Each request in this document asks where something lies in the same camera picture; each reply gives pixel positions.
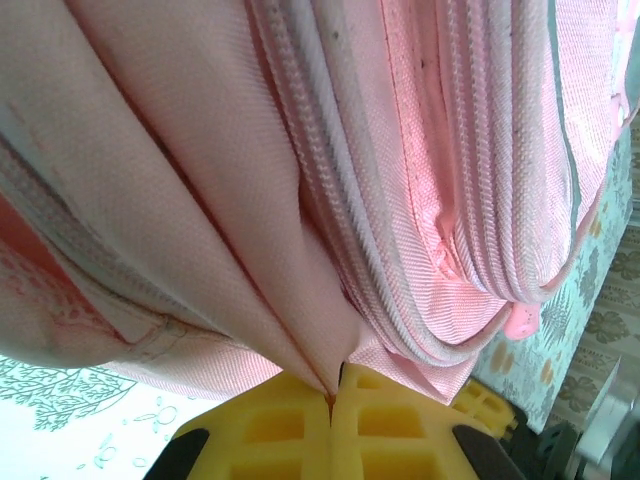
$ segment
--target yellow plastic object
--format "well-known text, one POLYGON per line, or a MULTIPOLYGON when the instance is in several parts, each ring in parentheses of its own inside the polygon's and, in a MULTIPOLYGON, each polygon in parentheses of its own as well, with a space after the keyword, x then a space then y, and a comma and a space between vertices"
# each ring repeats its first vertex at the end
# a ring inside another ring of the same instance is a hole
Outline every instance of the yellow plastic object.
POLYGON ((186 423, 174 440, 209 432, 185 480, 477 480, 456 425, 489 433, 369 368, 345 365, 331 414, 321 393, 282 373, 186 423))
POLYGON ((511 405, 474 379, 460 390, 451 408, 481 422, 497 439, 508 437, 507 429, 513 431, 518 426, 511 405))

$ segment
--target pink backpack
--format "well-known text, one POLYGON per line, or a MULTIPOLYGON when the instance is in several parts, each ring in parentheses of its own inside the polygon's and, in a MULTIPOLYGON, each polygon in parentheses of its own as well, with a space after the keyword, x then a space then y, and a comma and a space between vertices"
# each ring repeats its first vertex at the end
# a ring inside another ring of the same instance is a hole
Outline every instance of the pink backpack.
POLYGON ((214 398, 349 360, 450 401, 593 220, 620 3, 2 2, 0 351, 214 398))

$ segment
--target pink fabric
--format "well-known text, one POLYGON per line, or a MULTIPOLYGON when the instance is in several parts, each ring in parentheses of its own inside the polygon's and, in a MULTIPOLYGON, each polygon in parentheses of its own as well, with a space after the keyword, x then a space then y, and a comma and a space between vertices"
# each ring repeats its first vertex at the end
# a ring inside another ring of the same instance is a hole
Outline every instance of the pink fabric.
POLYGON ((572 242, 546 5, 1 3, 0 213, 37 233, 0 235, 3 352, 218 399, 348 359, 450 401, 561 284, 615 140, 615 3, 558 2, 572 242))

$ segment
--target pink nylon fabric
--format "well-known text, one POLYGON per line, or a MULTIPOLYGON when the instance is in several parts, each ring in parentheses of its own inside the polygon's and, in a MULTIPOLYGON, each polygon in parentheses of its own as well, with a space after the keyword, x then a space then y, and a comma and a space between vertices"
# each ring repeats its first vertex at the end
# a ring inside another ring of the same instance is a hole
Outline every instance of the pink nylon fabric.
POLYGON ((560 285, 615 140, 615 2, 558 2, 564 118, 547 3, 309 2, 363 204, 345 232, 259 7, 3 2, 0 213, 33 248, 0 232, 2 352, 216 399, 281 369, 335 393, 348 360, 450 401, 538 311, 513 302, 560 285))

